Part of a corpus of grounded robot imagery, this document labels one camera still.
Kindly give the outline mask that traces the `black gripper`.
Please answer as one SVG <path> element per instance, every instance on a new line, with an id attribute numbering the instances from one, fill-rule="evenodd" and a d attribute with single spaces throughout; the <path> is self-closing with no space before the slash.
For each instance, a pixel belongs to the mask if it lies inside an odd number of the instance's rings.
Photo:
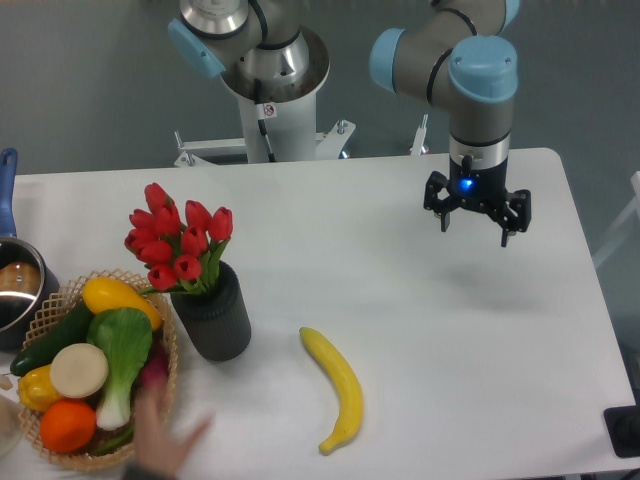
<path id="1" fill-rule="evenodd" d="M 496 216 L 502 229 L 501 246 L 509 239 L 525 233 L 531 222 L 531 192 L 521 189 L 507 192 L 505 183 L 508 160 L 497 166 L 464 173 L 462 166 L 449 160 L 449 179 L 433 171 L 425 185 L 423 208 L 432 211 L 446 232 L 450 214 L 462 208 L 488 216 Z"/>

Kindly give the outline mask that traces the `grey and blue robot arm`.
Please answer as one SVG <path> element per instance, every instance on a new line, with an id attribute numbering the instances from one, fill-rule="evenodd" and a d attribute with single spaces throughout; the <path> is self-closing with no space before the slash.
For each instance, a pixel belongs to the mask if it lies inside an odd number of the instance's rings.
<path id="1" fill-rule="evenodd" d="M 518 88 L 517 54 L 502 31 L 515 1 L 437 1 L 414 30 L 375 41 L 369 72 L 380 87 L 449 114 L 449 170 L 432 173 L 423 205 L 447 224 L 456 209 L 525 232 L 531 195 L 506 188 Z M 303 26 L 294 1 L 183 1 L 171 43 L 200 75 L 235 95 L 252 163 L 316 160 L 316 95 L 330 68 L 322 39 Z"/>

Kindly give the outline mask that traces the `person's hand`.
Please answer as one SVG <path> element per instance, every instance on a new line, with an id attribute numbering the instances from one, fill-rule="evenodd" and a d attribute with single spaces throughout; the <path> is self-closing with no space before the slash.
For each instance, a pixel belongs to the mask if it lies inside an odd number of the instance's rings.
<path id="1" fill-rule="evenodd" d="M 135 402 L 134 461 L 124 479 L 177 479 L 195 445 L 213 423 L 205 417 L 184 438 L 172 436 L 164 427 L 161 409 L 166 387 L 155 383 L 143 388 Z"/>

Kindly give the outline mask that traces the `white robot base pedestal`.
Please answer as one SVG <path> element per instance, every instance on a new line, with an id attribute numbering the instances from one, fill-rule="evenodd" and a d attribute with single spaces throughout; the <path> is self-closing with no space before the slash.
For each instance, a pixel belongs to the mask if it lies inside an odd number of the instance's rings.
<path id="1" fill-rule="evenodd" d="M 344 159 L 356 124 L 341 118 L 326 132 L 316 129 L 316 98 L 330 68 L 328 51 L 302 27 L 279 49 L 254 48 L 224 67 L 213 51 L 179 20 L 169 36 L 178 52 L 201 74 L 222 78 L 236 98 L 243 136 L 184 142 L 174 133 L 179 167 L 205 166 L 212 157 L 246 156 L 249 163 Z"/>

